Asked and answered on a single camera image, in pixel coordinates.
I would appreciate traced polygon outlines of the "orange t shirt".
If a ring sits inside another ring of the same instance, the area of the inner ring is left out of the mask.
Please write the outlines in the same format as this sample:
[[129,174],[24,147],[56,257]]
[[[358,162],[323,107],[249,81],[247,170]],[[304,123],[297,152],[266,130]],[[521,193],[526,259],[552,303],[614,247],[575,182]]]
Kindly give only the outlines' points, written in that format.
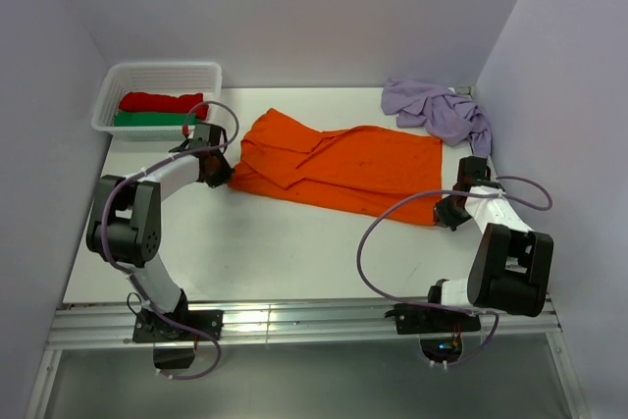
[[443,146],[435,137],[375,126],[317,131],[271,108],[240,148],[233,190],[374,217],[414,195],[391,219],[436,223]]

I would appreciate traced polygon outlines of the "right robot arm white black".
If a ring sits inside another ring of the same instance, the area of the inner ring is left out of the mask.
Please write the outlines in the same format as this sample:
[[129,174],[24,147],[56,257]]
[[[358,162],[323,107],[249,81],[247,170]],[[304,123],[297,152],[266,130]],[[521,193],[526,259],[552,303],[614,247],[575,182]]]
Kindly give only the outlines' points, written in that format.
[[438,225],[455,231],[472,221],[481,240],[467,277],[440,279],[430,287],[430,302],[424,311],[433,329],[448,329],[458,318],[458,308],[527,317],[536,317],[543,310],[553,238],[526,224],[511,206],[512,200],[498,183],[473,184],[435,205]]

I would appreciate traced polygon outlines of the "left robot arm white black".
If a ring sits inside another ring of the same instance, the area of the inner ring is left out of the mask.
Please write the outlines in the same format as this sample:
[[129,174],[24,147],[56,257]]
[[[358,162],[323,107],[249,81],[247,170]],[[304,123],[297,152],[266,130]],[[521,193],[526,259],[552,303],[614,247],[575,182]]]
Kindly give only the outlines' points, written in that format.
[[187,335],[191,316],[183,289],[159,254],[162,203],[190,184],[221,186],[233,172],[221,151],[183,152],[131,175],[106,175],[97,183],[87,248],[124,274],[140,299],[145,322],[169,340]]

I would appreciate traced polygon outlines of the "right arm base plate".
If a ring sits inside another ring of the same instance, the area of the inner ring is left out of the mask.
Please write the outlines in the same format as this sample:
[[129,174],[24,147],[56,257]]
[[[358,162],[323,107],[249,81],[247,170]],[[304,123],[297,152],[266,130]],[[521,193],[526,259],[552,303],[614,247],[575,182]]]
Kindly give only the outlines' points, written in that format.
[[472,333],[482,329],[478,317],[463,313],[398,303],[386,312],[399,335]]

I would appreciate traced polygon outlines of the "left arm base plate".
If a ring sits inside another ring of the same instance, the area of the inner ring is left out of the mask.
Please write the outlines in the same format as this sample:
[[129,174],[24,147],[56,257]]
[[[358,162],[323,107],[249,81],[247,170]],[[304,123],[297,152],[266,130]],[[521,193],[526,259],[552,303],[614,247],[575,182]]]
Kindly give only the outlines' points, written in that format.
[[[222,310],[192,310],[183,314],[177,322],[218,340],[223,327],[223,314]],[[176,328],[154,313],[142,310],[135,320],[131,339],[133,343],[193,341],[197,339],[197,334]]]

